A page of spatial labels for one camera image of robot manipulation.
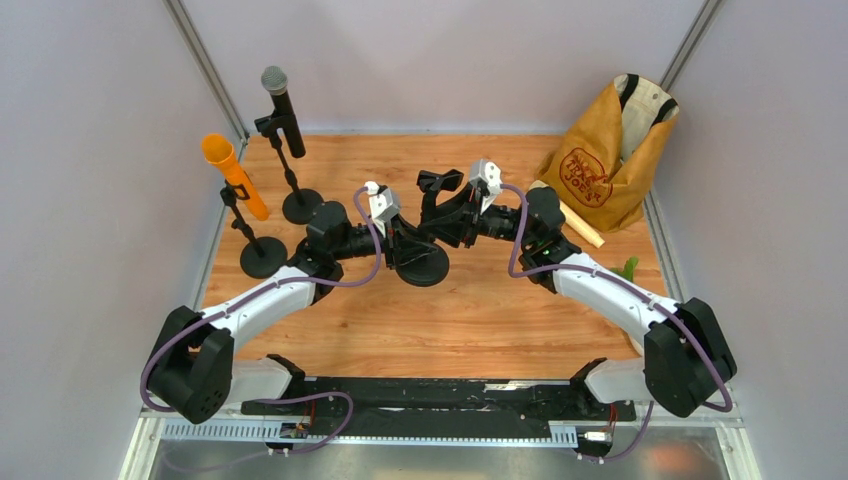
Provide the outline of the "black microphone stand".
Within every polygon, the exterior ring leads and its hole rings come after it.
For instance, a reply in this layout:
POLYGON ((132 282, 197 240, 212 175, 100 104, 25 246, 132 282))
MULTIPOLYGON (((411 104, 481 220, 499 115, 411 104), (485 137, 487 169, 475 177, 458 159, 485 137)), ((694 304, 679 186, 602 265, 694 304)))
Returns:
POLYGON ((291 192, 282 203, 282 213, 287 221, 296 225, 306 225, 312 219, 314 210, 323 203, 321 194, 313 189, 299 186, 294 170, 289 166, 283 153, 283 142, 289 148, 293 158, 302 158, 306 154, 305 144, 294 115, 267 115, 254 121, 260 135, 266 138, 275 150, 284 169, 284 177, 291 192))
MULTIPOLYGON (((431 211, 436 203, 437 197, 442 191, 456 191, 464 174, 456 169, 445 173, 435 173, 421 170, 416 178, 416 186, 422 193, 420 219, 422 215, 431 216, 431 211)), ((390 225, 397 231, 398 221, 408 221, 402 214, 393 218, 390 225)), ((415 287, 431 287, 443 281, 450 269, 450 260, 445 250, 436 244, 431 238, 437 251, 425 259, 418 260, 410 265, 394 269, 401 280, 415 287)))
POLYGON ((244 219, 237 202, 245 196, 240 196, 237 189, 228 182, 219 191, 223 204, 228 207, 234 220, 231 227, 239 231, 247 240, 247 244, 241 251, 239 264, 242 271, 249 277, 255 279, 266 279, 271 277, 281 268, 288 258, 288 249, 284 243, 274 237, 257 237, 252 227, 244 219))

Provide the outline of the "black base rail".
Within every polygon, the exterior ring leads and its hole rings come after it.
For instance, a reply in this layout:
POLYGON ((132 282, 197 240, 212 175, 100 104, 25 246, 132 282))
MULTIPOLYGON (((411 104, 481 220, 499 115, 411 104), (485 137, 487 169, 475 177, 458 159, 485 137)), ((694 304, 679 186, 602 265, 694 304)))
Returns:
POLYGON ((632 403, 601 404, 567 380, 308 377, 310 401, 227 407, 204 423, 166 421, 162 437, 275 449, 332 444, 577 448, 611 440, 632 403))

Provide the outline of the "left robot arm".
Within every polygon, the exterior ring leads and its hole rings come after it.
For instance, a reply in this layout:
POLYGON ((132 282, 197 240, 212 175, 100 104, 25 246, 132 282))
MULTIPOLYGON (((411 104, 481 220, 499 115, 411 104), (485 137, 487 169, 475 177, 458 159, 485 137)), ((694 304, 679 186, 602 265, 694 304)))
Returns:
POLYGON ((293 365, 273 355, 237 362, 235 353, 277 321, 344 286, 345 259, 374 256, 417 287, 444 280, 450 268, 446 252, 406 235, 402 227, 353 226, 341 203, 320 205, 295 254, 264 282, 204 311, 180 306, 167 316, 142 372, 144 403, 193 424, 243 402, 269 401, 287 415, 300 410, 306 388, 294 380, 293 365))

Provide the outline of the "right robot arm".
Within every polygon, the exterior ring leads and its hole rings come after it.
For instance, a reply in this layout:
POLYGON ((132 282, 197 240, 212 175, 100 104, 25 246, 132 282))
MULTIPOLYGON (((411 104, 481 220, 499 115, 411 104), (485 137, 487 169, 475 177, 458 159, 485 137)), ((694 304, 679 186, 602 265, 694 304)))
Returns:
POLYGON ((638 359, 605 358, 572 378, 573 410, 595 418, 610 404, 654 401, 686 418, 700 407, 729 412, 727 382, 737 366, 713 309, 703 300, 677 302, 654 294, 596 262, 561 230, 565 217, 550 187, 518 194, 518 209, 485 205, 490 188, 452 187, 439 203, 436 185, 424 186, 422 230, 451 246, 470 246, 480 236, 510 241, 508 273, 580 302, 625 331, 641 347, 638 359))

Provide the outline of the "cream microphone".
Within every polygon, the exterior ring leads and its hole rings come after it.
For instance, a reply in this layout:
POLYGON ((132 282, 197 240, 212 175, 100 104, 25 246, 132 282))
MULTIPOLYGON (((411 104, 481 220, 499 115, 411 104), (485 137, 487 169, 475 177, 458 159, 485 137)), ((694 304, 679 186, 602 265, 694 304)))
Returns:
POLYGON ((554 197, 559 202, 559 210, 565 217, 565 224, 579 234, 584 240, 595 248, 601 248, 605 244, 605 240, 600 233, 595 230, 588 222, 580 217, 573 209, 563 202, 554 192, 554 197))

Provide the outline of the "orange microphone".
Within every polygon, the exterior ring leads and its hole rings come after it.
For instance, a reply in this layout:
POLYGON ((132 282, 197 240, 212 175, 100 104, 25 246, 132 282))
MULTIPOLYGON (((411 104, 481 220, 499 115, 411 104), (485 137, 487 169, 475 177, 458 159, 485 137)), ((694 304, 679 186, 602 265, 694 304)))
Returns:
POLYGON ((240 165, 234 145, 223 135, 212 133, 203 138, 201 149, 205 160, 221 172, 248 211, 259 221, 268 220, 270 211, 240 165))

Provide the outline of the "brown paper bag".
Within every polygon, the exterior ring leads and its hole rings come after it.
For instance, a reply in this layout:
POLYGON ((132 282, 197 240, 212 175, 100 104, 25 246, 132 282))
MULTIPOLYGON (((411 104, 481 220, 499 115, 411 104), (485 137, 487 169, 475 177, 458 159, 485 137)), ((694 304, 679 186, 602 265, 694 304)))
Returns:
POLYGON ((535 177, 593 229, 623 230, 643 216, 679 111, 659 85, 619 75, 564 133, 535 177))

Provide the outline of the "black grey-headed microphone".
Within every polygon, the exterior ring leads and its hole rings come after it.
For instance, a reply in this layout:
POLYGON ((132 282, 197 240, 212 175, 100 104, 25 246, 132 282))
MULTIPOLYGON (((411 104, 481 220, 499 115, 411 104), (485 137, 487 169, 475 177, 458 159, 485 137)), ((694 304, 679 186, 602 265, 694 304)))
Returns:
POLYGON ((283 131, 291 155, 304 157, 306 148, 288 92, 287 75, 278 66, 268 66, 262 72, 261 83, 271 97, 274 105, 271 117, 277 122, 277 129, 283 131))

